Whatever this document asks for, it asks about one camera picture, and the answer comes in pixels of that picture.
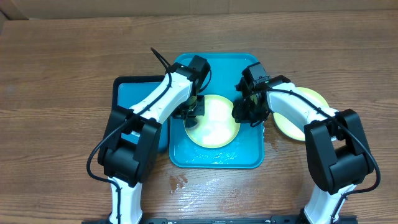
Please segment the yellow plate with stain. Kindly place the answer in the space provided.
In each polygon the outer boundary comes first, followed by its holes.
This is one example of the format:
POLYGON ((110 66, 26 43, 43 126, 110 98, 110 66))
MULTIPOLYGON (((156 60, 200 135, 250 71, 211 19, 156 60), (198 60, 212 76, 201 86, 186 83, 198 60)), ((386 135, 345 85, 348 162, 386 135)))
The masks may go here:
MULTIPOLYGON (((316 91, 304 87, 297 87, 297 89, 300 90, 305 96, 309 97, 311 100, 316 101, 322 106, 328 106, 328 103, 326 102, 324 97, 322 97, 316 91)), ((298 127, 296 127, 296 125, 290 122, 287 118, 285 118, 279 113, 274 113, 273 118, 275 125, 284 135, 297 141, 305 140, 304 133, 298 127)))

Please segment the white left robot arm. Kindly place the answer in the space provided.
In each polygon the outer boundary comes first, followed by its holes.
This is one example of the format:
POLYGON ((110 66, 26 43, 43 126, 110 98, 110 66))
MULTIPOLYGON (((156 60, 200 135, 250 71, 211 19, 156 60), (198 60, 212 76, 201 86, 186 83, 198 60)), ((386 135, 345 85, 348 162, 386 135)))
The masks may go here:
POLYGON ((206 59, 194 57, 184 66, 174 63, 166 68, 160 85, 138 104, 112 109, 103 140, 95 147, 98 164, 104 168, 103 182, 112 187, 112 212, 106 223, 139 223, 142 184, 157 159, 162 125, 170 116, 188 120, 205 113, 200 92, 211 78, 206 59))

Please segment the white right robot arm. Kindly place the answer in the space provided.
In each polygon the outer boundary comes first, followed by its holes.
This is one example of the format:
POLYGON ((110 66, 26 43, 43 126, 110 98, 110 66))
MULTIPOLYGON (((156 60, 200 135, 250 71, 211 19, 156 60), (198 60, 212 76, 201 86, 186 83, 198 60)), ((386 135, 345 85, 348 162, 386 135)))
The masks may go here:
POLYGON ((242 78, 236 90, 243 97, 233 103, 235 122, 257 126, 271 113, 279 113, 305 135, 308 170, 315 187, 296 223, 356 223, 355 217, 339 215, 344 202, 349 195, 361 193, 357 185, 368 174, 375 172, 376 182, 363 192, 374 190, 381 180, 358 114, 311 100, 284 76, 242 78))

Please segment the green scrubbing sponge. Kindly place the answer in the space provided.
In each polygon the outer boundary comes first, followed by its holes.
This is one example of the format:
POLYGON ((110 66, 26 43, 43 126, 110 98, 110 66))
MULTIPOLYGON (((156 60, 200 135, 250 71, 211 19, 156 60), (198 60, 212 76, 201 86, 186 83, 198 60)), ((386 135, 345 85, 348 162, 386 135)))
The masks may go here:
POLYGON ((186 129, 194 128, 198 124, 198 120, 196 118, 187 118, 184 122, 184 126, 186 129))

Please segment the small black water tray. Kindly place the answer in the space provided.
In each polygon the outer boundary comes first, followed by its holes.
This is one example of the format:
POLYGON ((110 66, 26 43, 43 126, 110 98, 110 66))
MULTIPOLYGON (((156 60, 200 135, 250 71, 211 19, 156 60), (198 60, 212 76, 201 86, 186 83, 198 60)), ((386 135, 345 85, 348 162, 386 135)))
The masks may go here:
MULTIPOLYGON (((111 109, 117 106, 130 108, 131 106, 141 102, 152 91, 154 91, 164 79, 164 76, 128 76, 117 77, 113 83, 113 96, 111 109)), ((169 149, 170 143, 170 118, 162 125, 159 153, 165 153, 169 149)), ((132 134, 122 134, 122 139, 137 143, 138 137, 132 134)))

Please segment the large teal serving tray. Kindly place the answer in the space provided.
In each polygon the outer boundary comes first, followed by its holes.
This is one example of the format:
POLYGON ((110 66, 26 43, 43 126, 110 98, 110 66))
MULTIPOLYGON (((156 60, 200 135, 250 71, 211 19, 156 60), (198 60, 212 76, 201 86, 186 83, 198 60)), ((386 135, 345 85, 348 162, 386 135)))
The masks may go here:
MULTIPOLYGON (((245 53, 199 53, 207 59, 212 71, 204 95, 221 95, 230 101, 241 97, 236 91, 241 72, 258 59, 245 53)), ((181 119, 170 122, 170 160, 182 168, 254 169, 264 160, 264 125, 254 128, 240 125, 237 136, 226 146, 216 149, 201 147, 186 134, 181 119)))

